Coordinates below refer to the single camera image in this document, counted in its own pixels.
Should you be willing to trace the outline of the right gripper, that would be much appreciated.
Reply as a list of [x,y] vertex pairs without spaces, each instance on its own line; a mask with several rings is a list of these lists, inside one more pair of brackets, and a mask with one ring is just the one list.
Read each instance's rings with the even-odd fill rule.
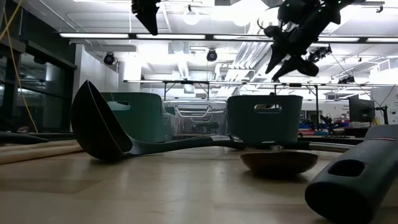
[[278,82],[280,77],[294,70],[310,77],[316,76],[319,68],[302,56],[330,23],[330,3],[284,1],[279,6],[277,18],[279,25],[264,28],[264,34],[273,39],[272,55],[266,73],[281,64],[272,77],[273,82]]

